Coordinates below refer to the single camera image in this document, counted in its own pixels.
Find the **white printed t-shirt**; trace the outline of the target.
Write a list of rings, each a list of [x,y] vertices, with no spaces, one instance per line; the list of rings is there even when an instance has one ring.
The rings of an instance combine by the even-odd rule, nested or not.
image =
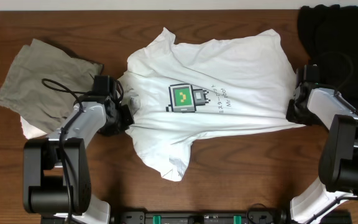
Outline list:
[[[133,114],[127,130],[142,162],[181,181],[199,139],[294,128],[286,118],[295,73],[280,35],[175,43],[164,29],[127,60],[120,78]]]

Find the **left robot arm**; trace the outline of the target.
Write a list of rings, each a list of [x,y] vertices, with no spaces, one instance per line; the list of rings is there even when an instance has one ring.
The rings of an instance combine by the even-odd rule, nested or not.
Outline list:
[[[90,91],[72,91],[44,78],[49,89],[75,98],[73,112],[54,132],[24,145],[23,206],[41,223],[110,223],[111,206],[91,192],[86,148],[95,134],[123,133],[134,123],[122,104],[121,83],[96,75]]]

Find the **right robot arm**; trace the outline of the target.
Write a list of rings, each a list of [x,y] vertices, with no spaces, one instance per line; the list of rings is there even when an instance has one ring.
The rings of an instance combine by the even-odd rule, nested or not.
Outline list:
[[[335,86],[320,81],[317,65],[296,71],[296,88],[286,119],[304,125],[320,124],[329,135],[319,159],[318,177],[290,201],[284,223],[349,223],[349,215],[332,211],[358,201],[358,110]]]

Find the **black garment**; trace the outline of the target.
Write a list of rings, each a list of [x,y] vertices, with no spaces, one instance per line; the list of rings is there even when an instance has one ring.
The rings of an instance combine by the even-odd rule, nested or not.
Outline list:
[[[298,36],[321,82],[358,109],[358,6],[303,6]]]

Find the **folded olive green garment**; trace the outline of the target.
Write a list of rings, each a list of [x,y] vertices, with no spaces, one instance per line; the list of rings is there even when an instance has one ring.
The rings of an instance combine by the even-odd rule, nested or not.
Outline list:
[[[18,113],[29,124],[53,132],[73,111],[74,97],[42,84],[48,78],[72,91],[87,92],[103,66],[74,58],[63,50],[34,39],[15,56],[0,88],[0,106]]]

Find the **folded white garment underneath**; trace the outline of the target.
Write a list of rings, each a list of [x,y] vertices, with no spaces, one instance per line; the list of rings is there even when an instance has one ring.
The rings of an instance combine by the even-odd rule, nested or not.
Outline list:
[[[45,131],[29,124],[23,117],[21,117],[22,132],[26,139],[38,138],[47,135]]]

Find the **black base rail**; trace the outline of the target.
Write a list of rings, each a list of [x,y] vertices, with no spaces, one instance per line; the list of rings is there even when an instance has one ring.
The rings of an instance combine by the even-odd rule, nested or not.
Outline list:
[[[63,218],[42,217],[42,224],[65,223]],[[261,205],[250,207],[243,212],[223,213],[185,213],[185,212],[146,212],[127,211],[120,215],[110,216],[111,224],[248,224],[248,223],[296,223],[290,221],[290,215],[280,209],[266,208]],[[351,224],[352,218],[348,211],[340,210],[328,213],[321,219],[322,224]]]

